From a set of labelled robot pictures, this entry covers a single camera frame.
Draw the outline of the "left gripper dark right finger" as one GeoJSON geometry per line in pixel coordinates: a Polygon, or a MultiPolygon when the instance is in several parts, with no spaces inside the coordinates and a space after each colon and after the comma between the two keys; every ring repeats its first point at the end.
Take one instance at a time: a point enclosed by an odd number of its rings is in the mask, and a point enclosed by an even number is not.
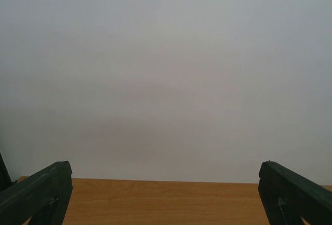
{"type": "Polygon", "coordinates": [[[331,191],[266,161],[259,171],[258,192],[270,224],[331,224],[331,191]]]}

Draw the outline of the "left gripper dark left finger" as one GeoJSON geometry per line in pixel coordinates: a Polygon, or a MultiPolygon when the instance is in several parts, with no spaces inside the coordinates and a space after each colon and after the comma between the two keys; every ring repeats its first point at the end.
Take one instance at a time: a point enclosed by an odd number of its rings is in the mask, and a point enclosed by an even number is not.
{"type": "Polygon", "coordinates": [[[73,190],[68,161],[58,161],[1,191],[1,224],[62,224],[73,190]]]}

